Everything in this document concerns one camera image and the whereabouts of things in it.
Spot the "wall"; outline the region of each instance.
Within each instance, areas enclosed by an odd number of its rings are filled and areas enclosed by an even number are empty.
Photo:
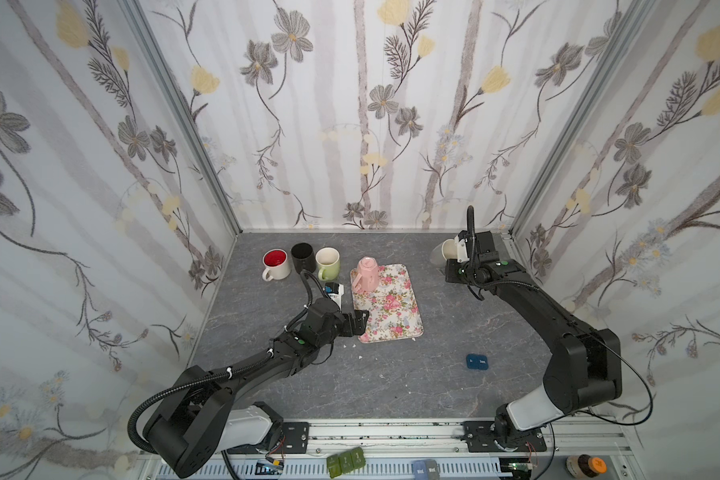
[[[503,229],[628,2],[141,0],[245,228]]]
[[[0,478],[128,473],[232,245],[146,65],[114,2],[0,2]]]
[[[544,288],[647,378],[650,478],[720,478],[720,2],[658,2],[516,236]],[[646,414],[624,370],[608,411]]]

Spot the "floral tray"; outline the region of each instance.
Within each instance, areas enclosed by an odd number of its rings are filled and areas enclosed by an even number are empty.
[[[411,277],[403,264],[380,265],[378,288],[370,293],[352,292],[356,310],[368,310],[368,326],[359,339],[363,343],[413,338],[424,333]],[[354,281],[355,269],[350,273]]]

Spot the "red mug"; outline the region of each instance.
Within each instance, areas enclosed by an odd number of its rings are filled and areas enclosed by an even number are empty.
[[[262,257],[264,272],[262,279],[266,282],[282,280],[291,273],[291,263],[288,262],[288,253],[285,250],[275,248]]]

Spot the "pink mug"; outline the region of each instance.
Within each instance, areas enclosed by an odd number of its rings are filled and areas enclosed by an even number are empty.
[[[352,291],[355,293],[373,292],[378,287],[378,264],[370,256],[358,262],[358,270],[352,281]]]

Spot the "robotic arm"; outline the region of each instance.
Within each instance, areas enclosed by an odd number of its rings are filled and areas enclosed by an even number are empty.
[[[515,260],[500,260],[490,232],[474,232],[474,211],[468,209],[466,240],[469,261],[449,260],[446,281],[465,283],[490,292],[512,305],[541,335],[552,358],[541,386],[496,411],[487,434],[496,446],[523,449],[538,433],[538,427],[577,409],[593,406],[621,395],[618,337],[608,329],[596,330],[567,312],[543,292]],[[333,300],[312,302],[308,292],[304,310],[288,323],[285,331],[270,339],[269,348],[242,362],[209,372],[198,366],[185,370],[174,386],[144,401],[128,422],[128,435],[139,448],[160,454],[180,477],[199,470],[214,452],[240,445],[270,451],[280,439],[282,418],[265,404],[232,410],[246,394],[270,382],[295,375],[313,363],[320,349],[333,345],[337,336],[365,332],[368,312],[341,313]],[[298,325],[297,321],[306,315]],[[160,402],[146,423],[142,438],[136,420]]]
[[[490,232],[474,232],[474,209],[467,210],[469,261],[449,260],[445,279],[486,290],[509,303],[552,351],[542,385],[496,411],[500,448],[522,447],[534,430],[581,408],[621,396],[620,341],[609,329],[596,330],[540,289],[521,264],[500,260]],[[475,294],[479,300],[482,296]]]

